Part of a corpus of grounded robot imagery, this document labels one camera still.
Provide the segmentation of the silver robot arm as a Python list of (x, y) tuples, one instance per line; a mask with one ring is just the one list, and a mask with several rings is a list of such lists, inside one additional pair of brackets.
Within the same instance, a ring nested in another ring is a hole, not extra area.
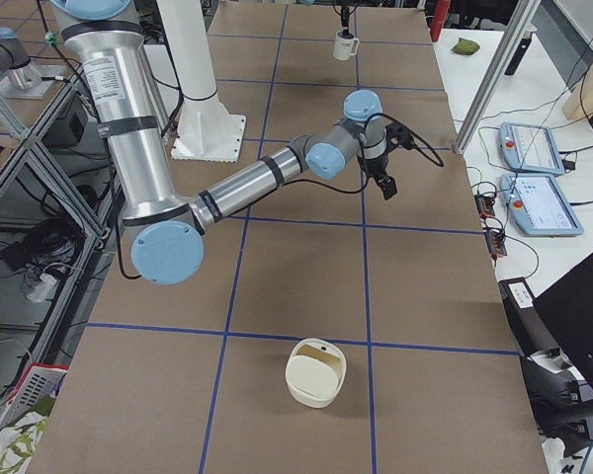
[[(175, 155), (235, 160), (245, 119), (229, 113), (218, 98), (201, 7), (162, 1), (158, 8), (185, 96)], [(332, 179), (357, 160), (386, 198), (395, 195), (395, 180), (386, 170), (391, 146), (380, 98), (359, 90), (346, 98), (344, 116), (328, 132), (297, 137), (196, 196), (181, 196), (170, 175), (134, 5), (56, 1), (52, 9), (65, 45), (83, 64), (100, 118), (98, 131), (110, 147), (127, 200), (123, 222), (133, 237), (131, 260), (145, 279), (176, 284), (191, 277), (202, 263), (203, 235), (210, 226), (304, 171)]]

